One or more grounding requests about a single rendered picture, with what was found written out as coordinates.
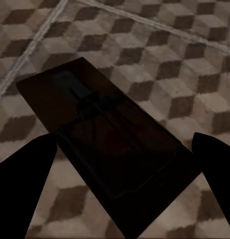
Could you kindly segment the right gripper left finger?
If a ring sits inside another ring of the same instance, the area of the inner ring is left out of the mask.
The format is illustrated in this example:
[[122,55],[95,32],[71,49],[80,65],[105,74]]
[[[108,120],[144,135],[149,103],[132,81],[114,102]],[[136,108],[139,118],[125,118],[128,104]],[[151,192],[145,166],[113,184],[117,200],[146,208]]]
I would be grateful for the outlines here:
[[0,239],[24,239],[57,152],[40,136],[0,164]]

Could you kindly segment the mousetrap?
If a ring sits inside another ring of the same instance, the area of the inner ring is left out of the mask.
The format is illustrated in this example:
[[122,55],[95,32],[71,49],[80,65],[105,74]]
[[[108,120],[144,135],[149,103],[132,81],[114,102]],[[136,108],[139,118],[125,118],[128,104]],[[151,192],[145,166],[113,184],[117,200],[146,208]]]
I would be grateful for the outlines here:
[[202,172],[193,152],[84,57],[15,84],[126,239]]

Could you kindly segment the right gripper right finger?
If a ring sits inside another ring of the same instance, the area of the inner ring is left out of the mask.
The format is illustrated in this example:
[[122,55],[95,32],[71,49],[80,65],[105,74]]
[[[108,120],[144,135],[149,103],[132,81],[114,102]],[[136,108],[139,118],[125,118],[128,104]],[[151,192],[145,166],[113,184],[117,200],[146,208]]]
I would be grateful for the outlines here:
[[230,225],[230,146],[196,132],[192,152]]

